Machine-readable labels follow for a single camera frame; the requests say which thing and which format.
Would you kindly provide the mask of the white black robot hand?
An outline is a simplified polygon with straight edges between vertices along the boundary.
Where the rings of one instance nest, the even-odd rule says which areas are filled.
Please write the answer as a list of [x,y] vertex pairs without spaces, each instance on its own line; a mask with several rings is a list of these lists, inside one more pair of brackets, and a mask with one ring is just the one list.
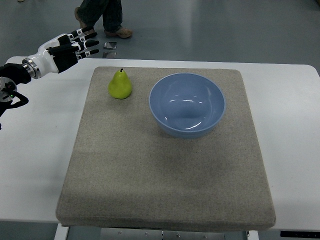
[[99,52],[92,48],[99,44],[98,40],[94,40],[97,35],[92,26],[60,34],[42,44],[36,54],[23,59],[22,66],[33,79],[49,73],[62,73],[79,60]]

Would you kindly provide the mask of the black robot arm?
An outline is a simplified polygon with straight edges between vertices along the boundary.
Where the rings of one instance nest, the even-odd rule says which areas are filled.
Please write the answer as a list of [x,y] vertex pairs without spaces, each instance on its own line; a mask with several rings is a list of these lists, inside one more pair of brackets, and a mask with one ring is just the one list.
[[6,110],[22,107],[29,99],[17,90],[17,85],[27,84],[31,76],[21,64],[7,63],[0,67],[0,116]]

